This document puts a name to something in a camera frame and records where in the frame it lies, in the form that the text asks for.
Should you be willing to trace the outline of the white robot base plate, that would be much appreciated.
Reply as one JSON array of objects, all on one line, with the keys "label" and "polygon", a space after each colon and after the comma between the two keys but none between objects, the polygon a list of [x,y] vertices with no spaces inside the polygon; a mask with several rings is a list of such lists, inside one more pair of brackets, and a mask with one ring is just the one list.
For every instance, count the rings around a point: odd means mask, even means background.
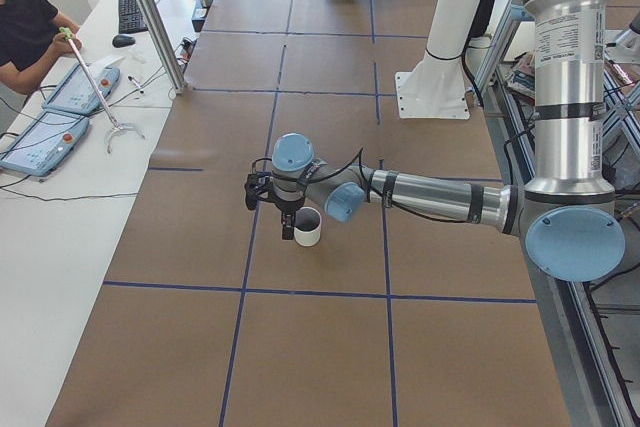
[{"label": "white robot base plate", "polygon": [[468,120],[466,88],[460,67],[451,72],[428,74],[395,73],[398,113],[402,119]]}]

